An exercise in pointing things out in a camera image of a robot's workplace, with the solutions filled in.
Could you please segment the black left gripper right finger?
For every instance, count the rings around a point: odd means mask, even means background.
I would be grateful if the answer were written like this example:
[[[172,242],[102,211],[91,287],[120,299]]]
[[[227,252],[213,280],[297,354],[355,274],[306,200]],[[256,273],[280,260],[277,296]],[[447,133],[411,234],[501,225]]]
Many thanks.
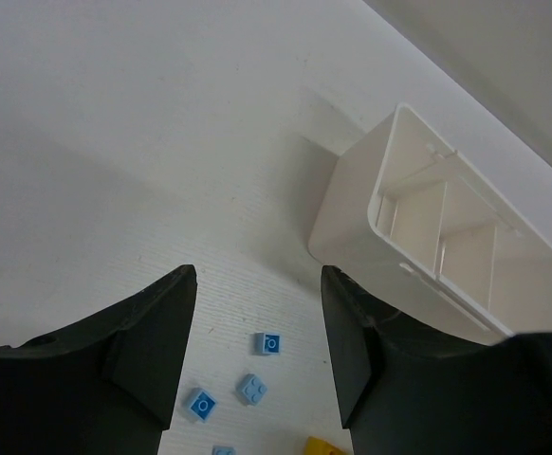
[[[397,310],[322,268],[342,426],[357,454],[552,454],[552,333],[491,346]]]

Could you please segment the yellow lego brick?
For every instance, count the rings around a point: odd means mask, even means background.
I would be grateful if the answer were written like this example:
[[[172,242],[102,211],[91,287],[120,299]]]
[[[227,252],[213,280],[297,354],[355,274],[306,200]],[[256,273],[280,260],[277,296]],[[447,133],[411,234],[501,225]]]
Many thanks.
[[[309,436],[305,442],[303,455],[345,455],[342,449],[333,446],[329,442]]]

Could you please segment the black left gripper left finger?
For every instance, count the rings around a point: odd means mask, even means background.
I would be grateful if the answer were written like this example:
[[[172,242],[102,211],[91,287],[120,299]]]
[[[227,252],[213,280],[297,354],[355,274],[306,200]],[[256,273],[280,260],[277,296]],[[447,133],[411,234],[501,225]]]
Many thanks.
[[[21,346],[0,346],[0,454],[155,454],[196,299],[185,264]]]

